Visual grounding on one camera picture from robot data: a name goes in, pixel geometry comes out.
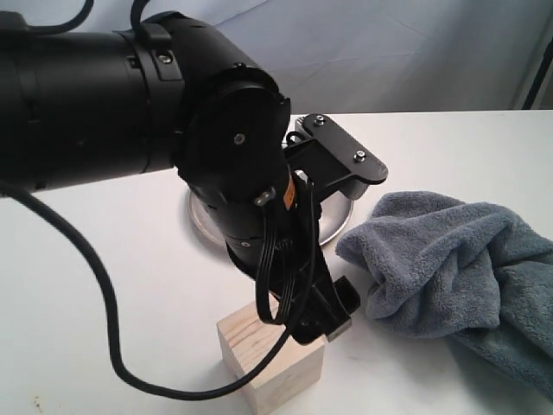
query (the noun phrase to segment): white backdrop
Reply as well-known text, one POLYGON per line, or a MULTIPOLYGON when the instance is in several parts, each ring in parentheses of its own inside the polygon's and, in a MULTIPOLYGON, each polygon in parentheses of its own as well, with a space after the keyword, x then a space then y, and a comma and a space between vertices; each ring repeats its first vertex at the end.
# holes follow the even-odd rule
MULTIPOLYGON (((0 0, 61 22, 83 0, 0 0)), ((96 0, 85 30, 126 29, 132 0, 96 0)), ((151 0, 217 24, 301 112, 510 109, 551 37, 550 0, 151 0)))

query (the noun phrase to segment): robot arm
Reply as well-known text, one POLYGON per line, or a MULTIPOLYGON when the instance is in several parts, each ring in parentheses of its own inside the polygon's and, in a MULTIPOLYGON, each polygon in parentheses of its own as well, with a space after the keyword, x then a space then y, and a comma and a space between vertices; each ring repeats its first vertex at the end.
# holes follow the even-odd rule
POLYGON ((321 115, 284 149, 289 101, 215 28, 176 12, 110 34, 12 27, 0 35, 0 91, 0 180, 38 191, 176 167, 256 279, 264 322, 287 324, 309 290, 298 342, 351 323, 359 295, 333 283, 320 247, 309 251, 309 199, 318 218, 325 198, 357 199, 387 168, 321 115))

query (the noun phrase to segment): gray towel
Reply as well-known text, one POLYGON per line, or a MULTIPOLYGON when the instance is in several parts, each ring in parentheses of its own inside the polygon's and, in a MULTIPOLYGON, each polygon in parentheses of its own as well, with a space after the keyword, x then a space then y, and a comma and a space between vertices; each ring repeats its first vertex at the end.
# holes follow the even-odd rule
POLYGON ((553 242, 511 210, 389 194, 336 253, 374 278, 369 318, 401 335, 451 335, 553 400, 553 242))

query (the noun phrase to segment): wooden block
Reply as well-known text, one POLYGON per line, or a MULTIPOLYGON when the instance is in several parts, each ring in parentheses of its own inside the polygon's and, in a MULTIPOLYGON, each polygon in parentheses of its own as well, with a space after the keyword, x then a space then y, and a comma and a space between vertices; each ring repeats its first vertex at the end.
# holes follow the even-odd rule
MULTIPOLYGON (((218 322, 217 330, 223 360, 241 377, 265 357, 284 327, 259 321, 251 303, 218 322)), ((313 385, 321 377, 324 348, 322 337, 307 346, 288 339, 269 366, 242 388, 253 412, 267 415, 313 385)))

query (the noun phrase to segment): screw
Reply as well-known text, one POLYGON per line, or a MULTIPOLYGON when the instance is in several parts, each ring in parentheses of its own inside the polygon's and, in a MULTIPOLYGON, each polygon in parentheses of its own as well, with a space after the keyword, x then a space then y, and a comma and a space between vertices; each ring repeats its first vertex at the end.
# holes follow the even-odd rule
POLYGON ((242 145, 243 143, 245 143, 245 134, 239 132, 236 136, 234 136, 234 143, 236 145, 242 145))
POLYGON ((357 150, 355 151, 355 156, 353 156, 353 160, 355 160, 357 163, 362 163, 365 161, 366 154, 363 150, 357 150))
POLYGON ((270 188, 270 190, 267 190, 266 192, 263 192, 261 195, 259 195, 255 201, 253 201, 257 206, 265 206, 265 203, 275 198, 277 195, 277 192, 274 188, 270 188))
POLYGON ((164 65, 168 65, 173 61, 173 56, 171 56, 170 54, 159 54, 157 56, 157 59, 159 59, 159 61, 164 65))
POLYGON ((308 182, 308 175, 305 174, 305 171, 303 170, 296 170, 297 176, 302 179, 304 182, 308 182))
POLYGON ((322 115, 317 115, 315 117, 315 125, 320 127, 321 125, 325 124, 327 120, 322 115))

